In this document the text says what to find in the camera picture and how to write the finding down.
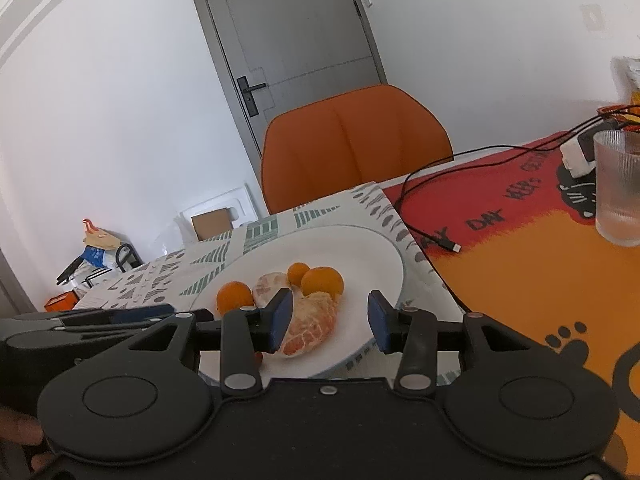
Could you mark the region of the person's left hand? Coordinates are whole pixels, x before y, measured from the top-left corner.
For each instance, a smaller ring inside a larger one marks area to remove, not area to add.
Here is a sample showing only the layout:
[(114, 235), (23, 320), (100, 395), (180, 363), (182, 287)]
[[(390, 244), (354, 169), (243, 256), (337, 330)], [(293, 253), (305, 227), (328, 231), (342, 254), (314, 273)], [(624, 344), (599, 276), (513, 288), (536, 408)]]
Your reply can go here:
[(40, 471), (52, 460), (51, 452), (32, 456), (30, 466), (26, 466), (24, 446), (38, 446), (43, 441), (40, 423), (32, 416), (17, 413), (2, 406), (0, 415), (1, 434), (1, 474), (24, 474), (26, 471)]

